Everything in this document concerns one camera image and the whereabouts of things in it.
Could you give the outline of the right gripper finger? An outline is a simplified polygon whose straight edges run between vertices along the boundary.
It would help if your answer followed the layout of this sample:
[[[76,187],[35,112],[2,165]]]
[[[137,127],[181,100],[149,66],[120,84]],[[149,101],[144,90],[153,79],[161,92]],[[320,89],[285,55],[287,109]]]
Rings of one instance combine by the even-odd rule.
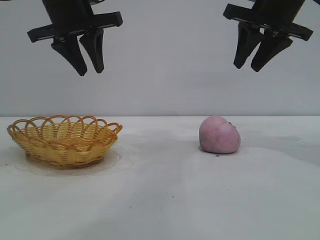
[[[247,58],[262,41],[263,34],[260,28],[244,22],[238,24],[238,41],[233,64],[240,69],[246,62]]]
[[[259,72],[273,57],[292,44],[288,35],[273,35],[271,31],[265,29],[263,36],[264,39],[250,65],[255,72]]]

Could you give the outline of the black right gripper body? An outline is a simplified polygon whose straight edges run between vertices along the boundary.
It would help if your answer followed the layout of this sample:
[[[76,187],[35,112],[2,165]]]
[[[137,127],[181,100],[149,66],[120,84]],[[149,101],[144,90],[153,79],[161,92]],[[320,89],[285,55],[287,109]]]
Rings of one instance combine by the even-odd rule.
[[[227,4],[223,16],[228,20],[267,29],[276,35],[288,35],[308,41],[313,31],[294,23],[303,0],[256,0],[252,8]]]

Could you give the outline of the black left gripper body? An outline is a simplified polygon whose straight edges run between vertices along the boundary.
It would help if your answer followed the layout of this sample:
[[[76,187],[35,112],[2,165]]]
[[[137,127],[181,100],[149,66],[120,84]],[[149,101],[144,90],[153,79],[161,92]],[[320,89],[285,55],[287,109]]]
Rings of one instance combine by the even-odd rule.
[[[31,42],[80,36],[93,30],[120,27],[123,18],[119,11],[94,14],[92,5],[102,0],[44,0],[42,3],[51,20],[50,25],[27,32]]]

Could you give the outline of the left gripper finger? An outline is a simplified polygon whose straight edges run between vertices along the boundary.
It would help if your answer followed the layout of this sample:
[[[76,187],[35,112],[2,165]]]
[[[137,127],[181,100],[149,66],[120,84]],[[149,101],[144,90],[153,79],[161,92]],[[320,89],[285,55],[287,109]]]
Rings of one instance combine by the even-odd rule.
[[[102,73],[104,70],[103,36],[102,28],[92,28],[79,39],[97,73]]]
[[[51,47],[64,57],[80,76],[85,75],[87,65],[82,56],[77,36],[71,35],[62,39],[54,38]]]

